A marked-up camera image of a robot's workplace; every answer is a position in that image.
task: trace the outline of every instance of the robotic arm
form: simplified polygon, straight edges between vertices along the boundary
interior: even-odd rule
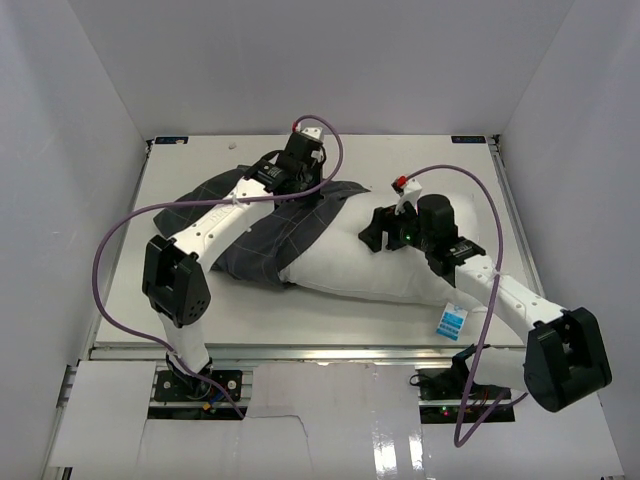
[[[301,193],[318,185],[324,160],[321,128],[294,131],[283,151],[266,154],[247,170],[226,197],[233,201],[231,204],[212,208],[169,239],[156,235],[147,244],[142,291],[158,312],[167,341],[175,350],[167,356],[167,364],[194,398],[208,386],[189,376],[172,358],[180,356],[193,372],[204,376],[211,370],[198,322],[211,302],[205,273],[238,237],[274,211],[277,196]],[[236,201],[244,197],[274,197],[274,201]],[[301,196],[300,201],[315,202],[319,197],[320,192],[316,192]]]
[[[376,209],[371,224],[359,234],[360,240],[378,252],[385,232],[387,249],[409,246],[421,250],[436,275],[487,305],[497,272],[484,249],[458,235],[449,200],[443,195],[420,197],[420,185],[403,177],[392,186],[400,194],[398,204]],[[481,383],[518,390],[526,386],[551,412],[611,383],[598,322],[585,308],[569,311],[501,274],[494,313],[518,334],[526,353],[488,349],[477,372]],[[454,367],[461,368],[463,375],[469,374],[474,353],[475,347],[454,358]]]

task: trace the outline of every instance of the gray wall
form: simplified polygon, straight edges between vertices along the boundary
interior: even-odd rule
[[[70,0],[145,138],[499,133],[573,0]]]
[[[93,252],[143,159],[67,1],[0,0],[2,478],[39,475],[65,366],[94,317]]]
[[[640,4],[578,0],[504,132],[548,296],[598,316],[613,369],[600,398],[640,478]]]

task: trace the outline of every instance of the white pillow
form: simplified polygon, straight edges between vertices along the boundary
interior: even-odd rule
[[[478,221],[473,200],[445,194],[451,201],[460,235],[478,241]],[[480,306],[437,277],[424,253],[414,248],[394,252],[384,247],[372,253],[358,239],[377,207],[394,205],[397,195],[362,193],[350,197],[333,222],[310,248],[280,272],[285,282],[325,293],[387,302],[445,305],[452,302],[467,310]]]

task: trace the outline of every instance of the wire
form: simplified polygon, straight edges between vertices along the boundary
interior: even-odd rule
[[[482,180],[480,180],[478,176],[476,176],[475,174],[471,173],[469,170],[466,170],[464,168],[461,168],[455,165],[432,165],[430,167],[421,168],[417,172],[414,172],[411,175],[408,175],[407,180],[411,180],[412,178],[417,177],[418,175],[431,172],[433,170],[453,170],[455,172],[462,173],[467,177],[471,178],[480,187],[480,190],[482,190],[482,193],[484,193],[484,196],[487,198],[487,201],[489,202],[489,206],[491,207],[491,211],[493,212],[493,218],[495,220],[496,230],[498,233],[498,256],[496,257],[496,275],[493,279],[491,295],[489,296],[489,302],[487,303],[487,313],[484,318],[484,324],[482,325],[480,336],[478,337],[478,345],[484,345],[485,340],[487,338],[487,334],[489,333],[489,325],[491,324],[491,317],[493,316],[493,310],[496,305],[496,298],[498,296],[498,286],[500,283],[500,269],[502,268],[502,260],[504,257],[504,233],[502,231],[502,222],[500,221],[500,215],[498,214],[498,209],[496,207],[495,201],[493,200],[493,197],[491,196],[491,193],[489,192],[487,187],[484,185],[484,183],[482,183]],[[473,356],[473,361],[471,362],[471,368],[469,369],[469,376],[467,377],[467,383],[465,383],[464,391],[462,393],[462,400],[460,403],[460,409],[458,410],[458,417],[456,419],[456,428],[453,435],[453,444],[457,448],[460,448],[465,443],[467,443],[467,441],[471,438],[471,436],[478,429],[478,427],[480,427],[482,422],[484,422],[487,419],[487,417],[494,412],[496,407],[505,398],[508,392],[508,390],[503,390],[502,392],[500,392],[496,396],[496,399],[493,401],[493,403],[489,405],[489,408],[487,408],[482,413],[482,415],[480,415],[480,418],[478,418],[475,421],[475,423],[471,425],[467,433],[462,438],[460,438],[460,433],[462,432],[462,423],[464,421],[464,412],[467,409],[467,402],[469,401],[469,396],[471,394],[473,379],[475,378],[476,371],[478,370],[478,364],[480,363],[480,356],[482,354],[482,350],[483,350],[482,348],[476,349],[476,353]],[[505,408],[516,405],[517,403],[524,400],[526,396],[527,396],[526,393],[523,394],[520,398],[518,398],[514,402],[511,402],[509,405],[506,405]]]
[[[338,132],[336,131],[336,129],[329,122],[327,122],[326,120],[324,120],[321,117],[318,117],[317,115],[303,115],[303,116],[301,116],[300,118],[298,118],[295,121],[294,127],[297,126],[300,122],[302,122],[304,120],[315,120],[316,122],[319,122],[319,123],[323,124],[325,127],[327,127],[327,129],[333,134],[333,136],[336,139],[336,143],[338,144],[338,161],[336,163],[335,168],[329,174],[329,176],[326,179],[324,179],[322,182],[320,182],[318,185],[316,185],[315,187],[310,188],[309,190],[306,190],[304,192],[292,193],[292,194],[288,194],[288,195],[276,195],[276,196],[273,196],[273,197],[239,198],[239,199],[237,199],[237,202],[239,202],[239,203],[249,203],[249,202],[272,202],[272,201],[295,200],[295,199],[302,198],[302,197],[305,197],[307,195],[311,195],[312,193],[317,192],[318,190],[323,188],[325,185],[327,185],[327,183],[329,183],[336,176],[336,174],[338,173],[338,170],[340,170],[340,167],[342,166],[342,161],[343,161],[343,158],[344,158],[344,147],[342,145],[342,140],[340,139],[340,135],[338,135]],[[100,287],[98,285],[98,277],[99,277],[98,274],[99,274],[99,270],[100,270],[100,259],[102,258],[102,253],[104,252],[104,249],[107,246],[107,243],[109,242],[111,237],[114,235],[114,233],[116,233],[123,225],[125,225],[131,219],[133,219],[133,218],[135,218],[135,217],[137,217],[139,215],[142,215],[143,213],[152,212],[154,210],[161,210],[161,209],[164,209],[164,208],[214,207],[216,205],[229,205],[231,203],[233,203],[233,201],[231,199],[193,200],[193,201],[186,201],[186,202],[166,202],[166,203],[157,203],[155,205],[148,205],[146,207],[142,207],[142,208],[140,208],[138,210],[134,210],[133,212],[129,213],[128,215],[123,217],[121,220],[116,222],[107,231],[105,236],[100,241],[100,244],[98,245],[98,248],[96,249],[96,253],[95,253],[95,256],[93,258],[93,266],[92,266],[92,269],[91,269],[91,290],[92,290],[92,293],[93,293],[93,299],[94,299],[94,301],[96,303],[96,307],[98,307],[98,311],[100,312],[102,317],[107,322],[109,322],[114,327],[122,330],[123,332],[128,333],[129,335],[133,335],[133,336],[138,337],[138,338],[144,338],[145,340],[149,340],[149,341],[155,342],[155,343],[161,345],[162,347],[166,348],[169,351],[169,353],[173,355],[173,358],[175,358],[175,360],[178,362],[180,367],[182,367],[182,369],[187,374],[189,374],[192,377],[197,378],[201,382],[205,382],[205,383],[213,386],[217,390],[221,391],[222,394],[224,395],[224,397],[229,401],[231,406],[234,408],[236,413],[240,416],[240,418],[244,418],[244,414],[242,413],[242,411],[240,410],[240,408],[238,407],[236,402],[233,401],[233,399],[231,398],[229,393],[222,387],[222,385],[220,385],[215,380],[212,380],[210,378],[205,377],[204,375],[200,375],[199,373],[196,373],[196,372],[192,371],[187,366],[187,364],[182,360],[182,358],[180,358],[177,355],[177,352],[173,349],[173,347],[167,341],[163,340],[162,338],[156,337],[154,335],[150,335],[148,333],[139,332],[138,330],[134,330],[133,328],[127,327],[126,325],[123,325],[122,323],[118,322],[115,318],[113,318],[109,314],[109,312],[107,312],[107,310],[106,310],[106,308],[104,306],[104,303],[102,301],[102,297],[100,296]]]

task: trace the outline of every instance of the blue and white tag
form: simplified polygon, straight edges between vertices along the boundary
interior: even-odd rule
[[[442,318],[440,319],[436,333],[457,341],[468,313],[469,312],[462,307],[458,307],[453,303],[447,303],[447,306],[444,307],[444,312],[442,312]]]

